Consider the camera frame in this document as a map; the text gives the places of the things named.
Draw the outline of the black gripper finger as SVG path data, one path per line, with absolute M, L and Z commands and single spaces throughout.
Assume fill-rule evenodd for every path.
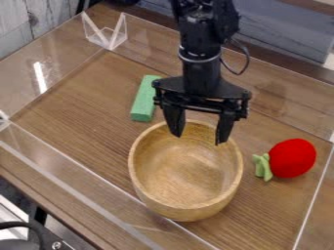
M 164 105 L 163 115 L 171 134 L 180 138 L 186 126 L 186 111 L 180 107 Z
M 223 111 L 219 114 L 219 120 L 215 132 L 215 143 L 218 145 L 228 141 L 228 137 L 234 128 L 235 118 L 236 115 L 234 111 Z

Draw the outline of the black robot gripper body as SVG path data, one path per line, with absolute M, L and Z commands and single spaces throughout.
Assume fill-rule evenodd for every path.
M 199 86 L 190 90 L 182 76 L 154 80 L 151 85 L 155 89 L 154 103 L 162 108 L 172 107 L 214 114 L 228 110 L 235 113 L 236 121 L 248 116 L 251 92 L 224 79 L 219 79 L 218 84 L 207 89 Z

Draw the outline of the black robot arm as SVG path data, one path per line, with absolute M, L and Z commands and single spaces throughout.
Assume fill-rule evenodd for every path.
M 234 123 L 248 116 L 251 92 L 223 79 L 222 46 L 234 42 L 240 15 L 232 0 L 170 0 L 180 31 L 183 74 L 152 82 L 154 103 L 163 110 L 170 132 L 179 137 L 186 111 L 218 115 L 215 143 L 228 141 Z

